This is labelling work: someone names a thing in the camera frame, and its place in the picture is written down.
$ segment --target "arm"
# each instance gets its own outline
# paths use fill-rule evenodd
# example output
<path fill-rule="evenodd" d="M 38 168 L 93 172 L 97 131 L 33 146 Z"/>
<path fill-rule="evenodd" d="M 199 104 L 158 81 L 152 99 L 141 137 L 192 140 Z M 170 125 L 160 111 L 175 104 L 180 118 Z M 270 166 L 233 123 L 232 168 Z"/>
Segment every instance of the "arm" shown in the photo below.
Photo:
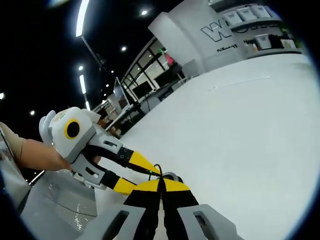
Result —
<path fill-rule="evenodd" d="M 13 152 L 15 163 L 20 168 L 46 171 L 70 169 L 69 163 L 57 153 L 54 147 L 46 146 L 39 141 L 21 138 L 2 122 L 0 122 L 0 127 Z"/>
<path fill-rule="evenodd" d="M 57 171 L 71 169 L 54 147 L 32 139 L 23 139 L 21 157 L 16 159 L 18 166 L 35 170 Z"/>

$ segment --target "black ceiling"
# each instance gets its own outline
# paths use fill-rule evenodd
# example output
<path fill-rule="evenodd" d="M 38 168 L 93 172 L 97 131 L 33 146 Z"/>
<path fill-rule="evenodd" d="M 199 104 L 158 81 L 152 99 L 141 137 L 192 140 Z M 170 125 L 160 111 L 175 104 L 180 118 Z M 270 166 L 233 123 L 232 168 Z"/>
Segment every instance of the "black ceiling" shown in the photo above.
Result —
<path fill-rule="evenodd" d="M 79 65 L 91 108 L 103 94 L 113 91 L 114 76 L 121 78 L 137 54 L 151 39 L 148 25 L 160 12 L 168 12 L 182 0 L 91 0 L 83 36 L 105 59 L 108 73 L 78 37 L 76 25 L 81 0 L 5 1 L 3 20 L 0 121 L 24 138 L 40 140 L 38 123 L 50 110 L 84 107 Z M 65 2 L 50 7 L 49 2 Z M 141 16 L 142 10 L 148 10 Z M 29 112 L 35 110 L 35 116 Z"/>

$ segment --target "glass wall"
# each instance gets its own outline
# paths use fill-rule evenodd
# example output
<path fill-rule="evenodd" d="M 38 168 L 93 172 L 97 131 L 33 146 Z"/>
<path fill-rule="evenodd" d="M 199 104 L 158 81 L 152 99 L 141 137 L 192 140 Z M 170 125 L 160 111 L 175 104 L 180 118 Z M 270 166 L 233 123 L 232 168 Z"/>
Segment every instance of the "glass wall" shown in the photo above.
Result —
<path fill-rule="evenodd" d="M 142 57 L 138 60 L 138 63 L 142 68 L 144 68 L 153 58 L 153 55 L 149 50 L 147 50 Z"/>
<path fill-rule="evenodd" d="M 161 42 L 159 42 L 158 40 L 156 40 L 153 44 L 151 44 L 150 50 L 156 55 L 157 53 L 159 53 L 159 51 L 160 51 L 163 47 L 164 47 L 164 46 L 161 44 Z"/>
<path fill-rule="evenodd" d="M 162 49 L 163 45 L 157 39 L 150 44 L 137 62 L 135 62 L 133 67 L 128 71 L 129 74 L 122 79 L 121 82 L 125 89 L 129 88 L 130 90 L 133 90 L 145 82 L 149 83 L 151 89 L 159 88 L 155 78 L 170 68 L 165 56 L 166 51 L 164 52 Z M 134 95 L 135 98 L 137 98 L 134 93 L 131 93 L 129 90 L 128 92 L 131 96 Z"/>

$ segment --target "white box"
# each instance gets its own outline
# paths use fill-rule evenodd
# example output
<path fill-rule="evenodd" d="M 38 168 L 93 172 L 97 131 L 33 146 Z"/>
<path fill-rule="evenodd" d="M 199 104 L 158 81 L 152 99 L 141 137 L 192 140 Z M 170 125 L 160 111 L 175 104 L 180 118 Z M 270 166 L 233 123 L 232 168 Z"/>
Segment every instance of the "white box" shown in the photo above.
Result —
<path fill-rule="evenodd" d="M 258 47 L 262 49 L 271 49 L 271 43 L 268 38 L 269 34 L 261 34 L 254 36 Z"/>
<path fill-rule="evenodd" d="M 236 11 L 243 21 L 257 19 L 257 16 L 254 15 L 254 13 L 251 11 L 249 7 L 240 8 L 240 9 L 237 9 Z"/>
<path fill-rule="evenodd" d="M 260 19 L 260 18 L 270 18 L 270 14 L 267 12 L 264 6 L 252 6 L 251 11 Z"/>
<path fill-rule="evenodd" d="M 296 44 L 292 39 L 281 39 L 282 46 L 285 49 L 296 49 Z"/>
<path fill-rule="evenodd" d="M 229 24 L 229 26 L 242 23 L 242 19 L 239 17 L 236 11 L 231 11 L 223 14 L 223 18 Z"/>

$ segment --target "sleeve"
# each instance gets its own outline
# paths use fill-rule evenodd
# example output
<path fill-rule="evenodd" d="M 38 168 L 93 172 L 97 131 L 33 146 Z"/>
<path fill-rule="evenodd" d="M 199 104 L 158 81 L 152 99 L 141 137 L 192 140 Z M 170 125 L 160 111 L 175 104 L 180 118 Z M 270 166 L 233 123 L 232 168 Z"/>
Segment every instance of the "sleeve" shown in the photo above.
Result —
<path fill-rule="evenodd" d="M 7 140 L 15 159 L 19 160 L 21 157 L 22 143 L 24 139 L 15 134 L 7 125 L 2 122 L 0 122 L 0 128 L 4 133 L 5 139 Z"/>

